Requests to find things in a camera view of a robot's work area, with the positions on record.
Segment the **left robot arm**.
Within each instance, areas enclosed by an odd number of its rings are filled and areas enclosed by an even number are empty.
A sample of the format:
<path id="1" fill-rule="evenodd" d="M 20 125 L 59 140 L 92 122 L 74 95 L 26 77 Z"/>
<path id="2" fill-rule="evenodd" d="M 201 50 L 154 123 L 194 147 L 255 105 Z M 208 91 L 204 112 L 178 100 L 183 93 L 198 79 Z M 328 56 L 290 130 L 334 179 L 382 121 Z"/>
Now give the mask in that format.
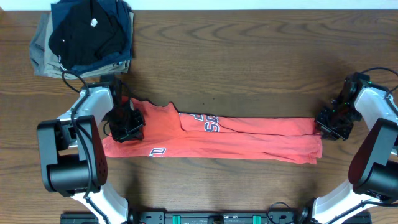
<path id="1" fill-rule="evenodd" d="M 77 101 L 57 119 L 37 126 L 44 187 L 82 203 L 98 223 L 139 223 L 129 202 L 108 181 L 108 164 L 98 126 L 109 125 L 117 143 L 144 138 L 144 118 L 121 81 L 85 84 Z"/>

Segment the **coral red t-shirt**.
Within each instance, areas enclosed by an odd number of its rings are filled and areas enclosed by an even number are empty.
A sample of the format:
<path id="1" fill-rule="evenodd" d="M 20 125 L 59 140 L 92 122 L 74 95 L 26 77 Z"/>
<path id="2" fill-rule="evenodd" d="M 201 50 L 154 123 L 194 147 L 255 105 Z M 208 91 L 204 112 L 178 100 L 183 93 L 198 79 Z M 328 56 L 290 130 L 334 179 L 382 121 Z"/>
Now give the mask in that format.
<path id="1" fill-rule="evenodd" d="M 177 111 L 132 100 L 144 117 L 144 138 L 119 143 L 103 140 L 108 157 L 197 157 L 275 159 L 314 164 L 322 140 L 312 118 L 229 118 Z"/>

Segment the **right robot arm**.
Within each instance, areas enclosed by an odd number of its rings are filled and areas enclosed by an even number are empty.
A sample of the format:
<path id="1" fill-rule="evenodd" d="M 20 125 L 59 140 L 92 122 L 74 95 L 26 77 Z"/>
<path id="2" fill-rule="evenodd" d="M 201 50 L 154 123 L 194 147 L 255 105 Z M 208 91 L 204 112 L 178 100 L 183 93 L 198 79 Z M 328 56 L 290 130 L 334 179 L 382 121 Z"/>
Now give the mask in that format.
<path id="1" fill-rule="evenodd" d="M 316 118 L 321 130 L 346 140 L 354 121 L 369 133 L 351 161 L 348 179 L 303 208 L 297 223 L 343 223 L 371 207 L 397 207 L 397 106 L 391 90 L 361 73 L 347 77 L 333 108 Z"/>

